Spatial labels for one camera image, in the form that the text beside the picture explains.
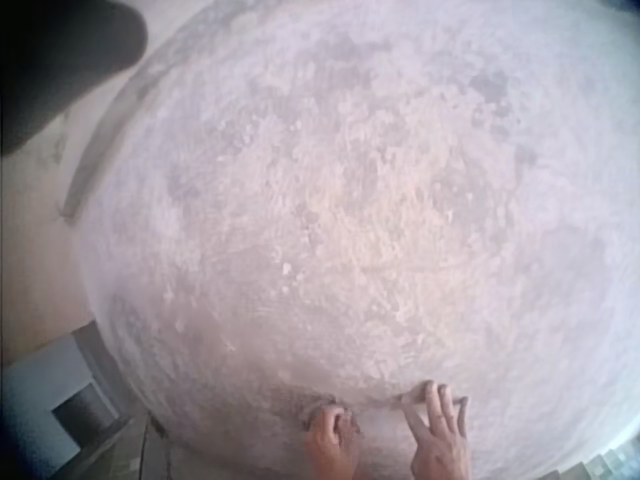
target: hand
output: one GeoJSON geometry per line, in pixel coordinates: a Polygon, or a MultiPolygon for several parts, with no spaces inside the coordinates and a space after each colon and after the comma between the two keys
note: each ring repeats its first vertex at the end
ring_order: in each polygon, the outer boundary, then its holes
{"type": "Polygon", "coordinates": [[[360,429],[344,408],[324,407],[311,420],[307,447],[319,480],[351,480],[358,466],[360,429]]]}
{"type": "Polygon", "coordinates": [[[469,399],[464,397],[456,421],[451,390],[428,381],[425,387],[427,427],[413,405],[402,402],[402,410],[418,449],[411,462],[416,480],[470,480],[471,452],[467,444],[466,414],[469,399]]]}

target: gray stone surface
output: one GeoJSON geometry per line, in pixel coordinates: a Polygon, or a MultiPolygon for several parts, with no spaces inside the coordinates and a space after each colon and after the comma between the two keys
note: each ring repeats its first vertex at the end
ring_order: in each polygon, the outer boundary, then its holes
{"type": "Polygon", "coordinates": [[[599,2],[261,2],[158,79],[75,226],[105,342],[171,435],[303,478],[299,414],[470,395],[478,479],[602,448],[640,397],[640,38],[599,2]]]}

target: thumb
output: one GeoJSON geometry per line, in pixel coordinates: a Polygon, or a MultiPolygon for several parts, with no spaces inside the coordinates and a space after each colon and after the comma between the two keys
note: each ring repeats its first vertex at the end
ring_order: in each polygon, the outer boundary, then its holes
{"type": "Polygon", "coordinates": [[[336,431],[339,417],[344,415],[344,408],[337,405],[324,407],[317,412],[311,423],[311,430],[314,435],[318,435],[325,441],[338,444],[340,438],[336,431]]]}

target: black object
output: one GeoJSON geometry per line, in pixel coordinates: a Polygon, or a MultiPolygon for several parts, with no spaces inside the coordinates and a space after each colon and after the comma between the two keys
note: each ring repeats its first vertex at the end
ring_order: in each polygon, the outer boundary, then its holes
{"type": "Polygon", "coordinates": [[[4,2],[1,16],[3,153],[133,66],[147,46],[144,19],[119,3],[21,0],[4,2]]]}

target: finger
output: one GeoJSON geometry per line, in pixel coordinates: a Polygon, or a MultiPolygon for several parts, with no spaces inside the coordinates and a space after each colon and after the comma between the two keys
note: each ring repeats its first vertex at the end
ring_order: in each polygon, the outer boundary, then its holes
{"type": "Polygon", "coordinates": [[[460,411],[458,412],[458,431],[463,438],[467,438],[467,407],[469,406],[469,397],[463,397],[460,400],[460,411]]]}
{"type": "Polygon", "coordinates": [[[436,383],[431,380],[427,382],[425,387],[425,400],[427,403],[427,416],[429,417],[431,433],[436,437],[446,434],[447,426],[442,416],[438,387],[436,383]]]}
{"type": "Polygon", "coordinates": [[[420,418],[420,415],[418,415],[418,412],[416,412],[416,409],[413,408],[413,405],[402,403],[402,411],[409,425],[409,430],[411,430],[413,438],[415,438],[418,445],[426,442],[431,437],[431,433],[420,418]]]}
{"type": "Polygon", "coordinates": [[[344,408],[337,405],[323,407],[313,417],[311,423],[311,431],[314,435],[318,435],[331,443],[339,443],[337,433],[335,432],[336,420],[338,416],[344,415],[344,408]]]}
{"type": "Polygon", "coordinates": [[[356,448],[360,430],[351,413],[347,412],[338,417],[337,427],[340,446],[347,451],[356,448]]]}
{"type": "Polygon", "coordinates": [[[451,389],[448,385],[440,385],[438,388],[438,395],[440,396],[440,406],[442,407],[442,415],[447,422],[447,427],[451,433],[458,433],[458,426],[456,425],[455,412],[453,410],[453,397],[451,395],[451,389]]]}

